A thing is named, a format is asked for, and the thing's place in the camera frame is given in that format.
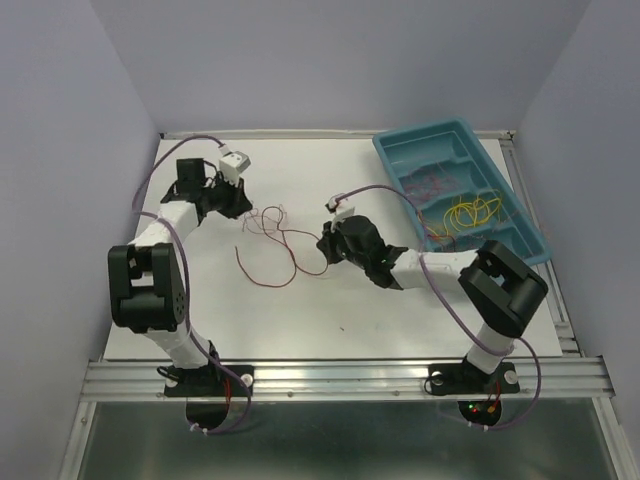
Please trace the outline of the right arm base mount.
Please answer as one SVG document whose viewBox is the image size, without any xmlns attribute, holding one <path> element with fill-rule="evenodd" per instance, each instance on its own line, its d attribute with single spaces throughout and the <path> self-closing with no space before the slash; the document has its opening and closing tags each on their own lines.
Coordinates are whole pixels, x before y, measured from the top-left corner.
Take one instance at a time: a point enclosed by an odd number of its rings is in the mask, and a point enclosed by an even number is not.
<svg viewBox="0 0 640 480">
<path fill-rule="evenodd" d="M 501 362 L 493 373 L 487 374 L 463 359 L 431 364 L 423 390 L 434 396 L 481 396 L 519 393 L 520 385 L 511 362 Z"/>
</svg>

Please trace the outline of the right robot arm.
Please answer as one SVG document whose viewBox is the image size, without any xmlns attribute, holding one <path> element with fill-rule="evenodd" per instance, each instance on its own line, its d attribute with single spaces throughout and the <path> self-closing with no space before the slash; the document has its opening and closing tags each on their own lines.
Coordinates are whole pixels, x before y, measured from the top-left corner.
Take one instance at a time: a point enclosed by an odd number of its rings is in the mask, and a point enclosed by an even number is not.
<svg viewBox="0 0 640 480">
<path fill-rule="evenodd" d="M 420 252 L 393 246 L 362 215 L 328 221 L 316 243 L 328 264 L 347 261 L 383 289 L 429 289 L 472 346 L 447 387 L 482 390 L 497 380 L 502 360 L 526 331 L 548 294 L 547 283 L 506 245 L 487 240 L 476 250 Z"/>
</svg>

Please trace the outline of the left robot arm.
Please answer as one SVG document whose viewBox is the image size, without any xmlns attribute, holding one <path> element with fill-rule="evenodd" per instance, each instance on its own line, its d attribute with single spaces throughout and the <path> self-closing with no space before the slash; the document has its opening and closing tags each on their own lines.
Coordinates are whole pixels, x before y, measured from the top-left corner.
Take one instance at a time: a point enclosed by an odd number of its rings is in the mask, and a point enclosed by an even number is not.
<svg viewBox="0 0 640 480">
<path fill-rule="evenodd" d="M 158 212 L 134 240 L 111 247 L 107 255 L 111 316 L 116 326 L 159 346 L 199 393 L 215 392 L 223 371 L 212 358 L 212 343 L 189 319 L 188 268 L 183 242 L 214 212 L 236 219 L 252 209 L 241 173 L 250 165 L 240 152 L 224 155 L 214 176 L 206 161 L 176 161 L 176 180 Z"/>
</svg>

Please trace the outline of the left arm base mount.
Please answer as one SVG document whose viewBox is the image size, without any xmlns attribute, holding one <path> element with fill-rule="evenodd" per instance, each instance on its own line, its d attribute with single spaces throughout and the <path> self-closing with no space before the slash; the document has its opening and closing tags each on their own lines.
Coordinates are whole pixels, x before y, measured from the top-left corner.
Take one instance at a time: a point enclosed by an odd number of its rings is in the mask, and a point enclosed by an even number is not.
<svg viewBox="0 0 640 480">
<path fill-rule="evenodd" d="M 244 389 L 228 374 L 213 365 L 198 369 L 181 369 L 173 365 L 159 366 L 157 373 L 165 379 L 164 395 L 169 398 L 244 396 Z"/>
</svg>

